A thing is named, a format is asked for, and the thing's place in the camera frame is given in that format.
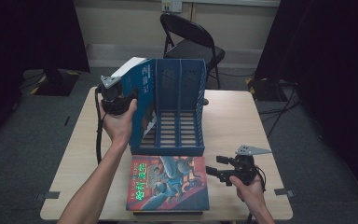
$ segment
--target black device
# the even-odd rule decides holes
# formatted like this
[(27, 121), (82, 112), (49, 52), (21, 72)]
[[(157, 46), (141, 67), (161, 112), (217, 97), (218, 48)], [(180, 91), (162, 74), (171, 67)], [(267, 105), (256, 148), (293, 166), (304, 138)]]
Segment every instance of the black device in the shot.
[(258, 174), (253, 156), (237, 155), (235, 158), (216, 156), (216, 161), (223, 164), (231, 164), (233, 170), (217, 170), (216, 168), (206, 166), (206, 174), (216, 176), (220, 182), (226, 182), (226, 186), (232, 186), (229, 177), (236, 176), (244, 185), (250, 185)]
[(107, 114), (121, 115), (129, 109), (132, 99), (138, 99), (138, 89), (132, 90), (127, 96), (123, 95), (120, 80), (119, 77), (101, 77), (103, 85), (98, 89), (103, 97), (103, 110)]

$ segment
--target person's right hand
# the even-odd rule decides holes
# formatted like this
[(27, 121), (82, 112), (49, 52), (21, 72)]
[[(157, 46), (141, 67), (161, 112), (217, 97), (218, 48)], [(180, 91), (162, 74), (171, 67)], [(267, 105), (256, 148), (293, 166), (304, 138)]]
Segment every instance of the person's right hand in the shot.
[(255, 216), (258, 223), (274, 223), (272, 215), (266, 206), (262, 180), (259, 175), (255, 176), (255, 179), (249, 186), (244, 185), (242, 181), (234, 175), (232, 175), (229, 180), (237, 187), (237, 196), (246, 203), (249, 211)]

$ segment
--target black chair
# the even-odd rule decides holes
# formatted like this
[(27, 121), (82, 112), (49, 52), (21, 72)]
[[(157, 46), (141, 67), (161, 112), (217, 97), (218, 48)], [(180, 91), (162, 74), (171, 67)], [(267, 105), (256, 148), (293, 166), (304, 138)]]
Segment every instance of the black chair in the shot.
[[(163, 58), (174, 59), (203, 59), (205, 61), (208, 77), (217, 80), (220, 89), (220, 79), (217, 65), (225, 58), (225, 51), (214, 45), (211, 35), (200, 25), (188, 21), (171, 13), (160, 16), (161, 25), (167, 35), (165, 38)], [(183, 38), (178, 44), (172, 41), (172, 34)]]

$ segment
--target gray carpet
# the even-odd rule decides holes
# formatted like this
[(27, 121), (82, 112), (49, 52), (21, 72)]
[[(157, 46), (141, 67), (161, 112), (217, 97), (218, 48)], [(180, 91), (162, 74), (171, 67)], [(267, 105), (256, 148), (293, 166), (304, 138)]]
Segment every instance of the gray carpet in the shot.
[[(116, 68), (91, 68), (83, 73), (69, 97), (36, 96), (22, 90), (17, 110), (0, 128), (0, 223), (47, 223), (43, 202), (76, 125), (89, 89)], [(38, 79), (27, 72), (24, 86)], [(222, 90), (248, 91), (252, 69), (220, 69)], [(210, 78), (208, 89), (215, 88)], [(287, 97), (292, 87), (284, 87)], [(279, 110), (286, 102), (256, 102), (260, 112)], [(266, 133), (277, 114), (261, 115)], [(358, 223), (358, 183), (346, 164), (320, 138), (317, 122), (303, 105), (283, 113), (268, 140), (290, 198), (294, 217), (279, 223)]]

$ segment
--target book cover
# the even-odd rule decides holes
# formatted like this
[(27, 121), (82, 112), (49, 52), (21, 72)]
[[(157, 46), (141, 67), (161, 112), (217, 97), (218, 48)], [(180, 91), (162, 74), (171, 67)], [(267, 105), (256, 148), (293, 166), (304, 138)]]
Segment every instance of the book cover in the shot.
[(157, 118), (154, 103), (155, 60), (133, 57), (111, 77), (121, 77), (123, 95), (138, 94), (137, 109), (132, 116), (130, 146), (138, 147), (144, 136), (155, 125)]
[(205, 159), (133, 155), (127, 210), (135, 215), (209, 210)]

